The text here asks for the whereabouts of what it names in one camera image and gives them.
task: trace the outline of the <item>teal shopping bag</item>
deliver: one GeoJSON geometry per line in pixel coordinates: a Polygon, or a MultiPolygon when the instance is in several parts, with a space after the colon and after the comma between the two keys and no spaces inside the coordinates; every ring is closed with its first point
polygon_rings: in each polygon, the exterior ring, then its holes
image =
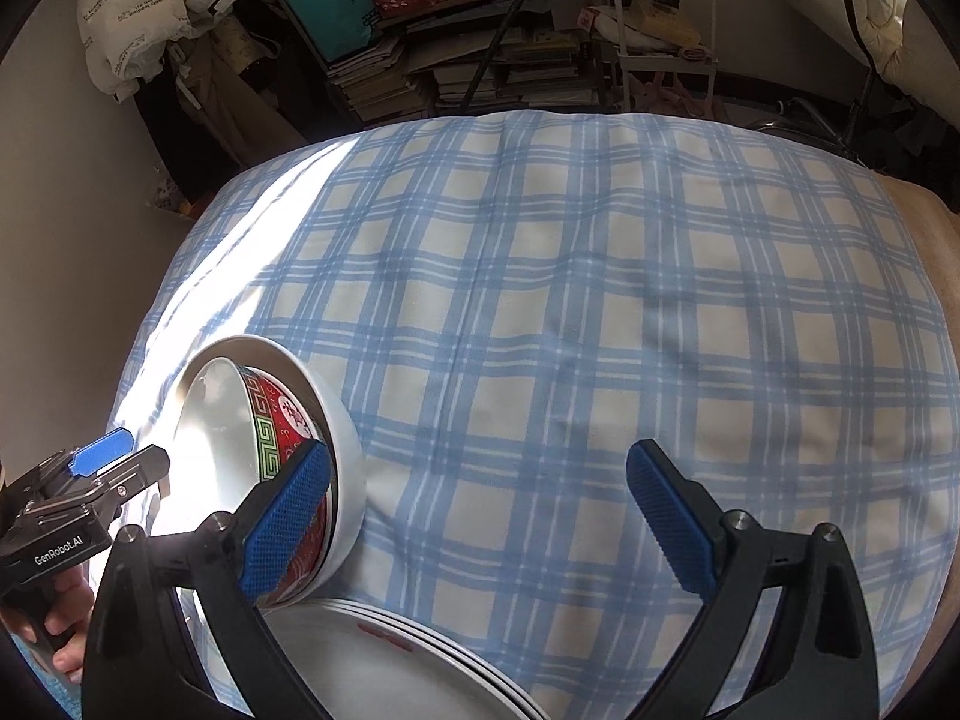
{"type": "Polygon", "coordinates": [[[363,49],[380,18],[373,0],[285,0],[328,62],[363,49]]]}

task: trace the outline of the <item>black garment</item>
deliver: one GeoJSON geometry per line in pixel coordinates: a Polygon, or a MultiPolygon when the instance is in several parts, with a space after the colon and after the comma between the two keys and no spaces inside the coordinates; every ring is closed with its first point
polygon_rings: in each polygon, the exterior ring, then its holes
{"type": "Polygon", "coordinates": [[[141,84],[133,99],[170,177],[190,202],[218,191],[240,172],[203,124],[184,113],[169,63],[150,83],[141,84]]]}

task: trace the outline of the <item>hand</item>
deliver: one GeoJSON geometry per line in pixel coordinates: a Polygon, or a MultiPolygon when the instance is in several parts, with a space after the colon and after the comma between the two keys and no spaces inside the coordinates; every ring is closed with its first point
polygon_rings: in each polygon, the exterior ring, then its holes
{"type": "MultiPolygon", "coordinates": [[[[71,625],[77,626],[77,632],[66,646],[54,654],[54,666],[68,675],[74,685],[83,678],[83,651],[86,649],[86,632],[90,627],[90,613],[93,610],[93,590],[83,579],[83,567],[73,568],[54,577],[54,590],[58,594],[53,608],[44,620],[44,627],[50,635],[59,635],[71,625]]],[[[22,640],[37,643],[37,634],[32,625],[18,611],[0,608],[0,620],[7,630],[22,640]]]]}

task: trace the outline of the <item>metal rack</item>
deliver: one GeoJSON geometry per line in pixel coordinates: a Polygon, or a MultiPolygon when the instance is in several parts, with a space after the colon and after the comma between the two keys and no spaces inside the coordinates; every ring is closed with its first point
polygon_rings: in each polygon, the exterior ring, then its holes
{"type": "Polygon", "coordinates": [[[710,37],[709,56],[704,62],[690,62],[679,56],[671,55],[631,55],[627,50],[626,30],[623,23],[623,1],[613,0],[616,8],[616,26],[620,39],[620,46],[617,53],[620,70],[623,74],[623,109],[630,111],[630,84],[627,81],[627,73],[632,70],[639,71],[663,71],[664,73],[693,73],[698,76],[707,76],[707,109],[713,103],[713,86],[716,81],[717,59],[716,59],[716,33],[717,33],[717,0],[710,0],[710,37]]]}

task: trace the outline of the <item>white metal cart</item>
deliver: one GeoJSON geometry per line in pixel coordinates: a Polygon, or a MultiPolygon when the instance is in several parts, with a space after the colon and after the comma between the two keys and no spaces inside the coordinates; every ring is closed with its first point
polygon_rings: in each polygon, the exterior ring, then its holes
{"type": "Polygon", "coordinates": [[[651,55],[631,55],[627,51],[626,32],[623,23],[623,1],[613,0],[616,6],[616,26],[618,37],[620,39],[620,48],[618,59],[620,70],[623,74],[623,108],[630,111],[630,84],[627,79],[627,73],[632,70],[639,71],[664,71],[665,73],[693,73],[698,76],[707,76],[707,110],[713,105],[713,84],[716,81],[717,58],[716,58],[716,39],[717,39],[717,0],[710,0],[710,38],[707,50],[709,55],[703,62],[690,62],[679,56],[660,55],[651,53],[651,55]]]}

